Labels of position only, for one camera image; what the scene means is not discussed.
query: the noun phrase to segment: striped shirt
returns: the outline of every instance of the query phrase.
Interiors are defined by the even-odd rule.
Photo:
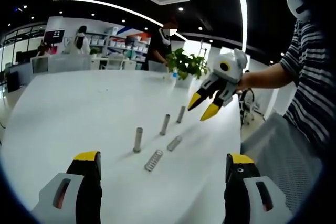
[[[323,35],[311,22],[297,21],[282,67],[297,90],[285,118],[301,131],[318,153],[336,131],[336,78]]]

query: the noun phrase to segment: black ceiling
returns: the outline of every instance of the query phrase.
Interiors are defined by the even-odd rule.
[[[239,0],[191,0],[179,4],[159,6],[150,0],[99,0],[120,5],[157,21],[174,14],[180,24],[181,33],[202,33],[241,42],[242,21]],[[28,5],[23,12],[15,12],[15,7]],[[286,0],[247,0],[248,42],[249,46],[261,49],[265,54],[251,55],[260,61],[269,62],[280,58],[290,42],[295,19],[288,10]],[[9,30],[34,21],[47,20],[62,10],[65,17],[83,17],[120,23],[127,20],[127,25],[143,30],[144,27],[156,29],[156,25],[140,17],[111,7],[84,2],[65,2],[52,0],[3,0],[4,17],[0,21],[1,30]]]

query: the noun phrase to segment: metal spring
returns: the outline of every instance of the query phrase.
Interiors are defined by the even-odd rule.
[[[154,167],[157,165],[162,155],[162,150],[156,150],[152,157],[148,160],[147,164],[145,164],[145,170],[149,172],[153,171]]]

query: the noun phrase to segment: metal rod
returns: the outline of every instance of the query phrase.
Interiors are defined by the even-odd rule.
[[[134,148],[133,151],[135,153],[141,152],[141,138],[142,138],[142,128],[136,128],[136,135],[135,135],[135,143],[134,143]]]
[[[185,111],[185,106],[182,106],[181,110],[180,110],[180,113],[179,113],[179,116],[177,118],[177,123],[181,123],[182,122],[182,117],[184,115],[184,111]]]
[[[181,136],[177,136],[176,138],[174,138],[173,141],[171,141],[168,145],[167,145],[167,150],[168,151],[173,151],[175,150],[175,148],[178,146],[178,144],[182,141],[182,137]]]
[[[162,129],[161,129],[161,132],[160,132],[160,135],[161,135],[161,136],[164,136],[164,135],[166,134],[166,130],[167,130],[168,123],[169,123],[169,118],[170,118],[170,115],[169,115],[169,114],[167,114],[167,115],[164,117],[164,121],[163,121]]]

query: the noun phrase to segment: green plant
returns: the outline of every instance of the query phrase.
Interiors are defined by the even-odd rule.
[[[204,57],[195,56],[194,54],[188,56],[182,48],[167,55],[167,62],[169,72],[173,72],[176,69],[179,79],[182,80],[185,80],[188,74],[199,79],[202,73],[207,74],[209,70]]]
[[[98,54],[98,53],[99,53],[99,50],[97,48],[92,48],[91,51],[90,51],[91,55],[95,55],[95,54]]]

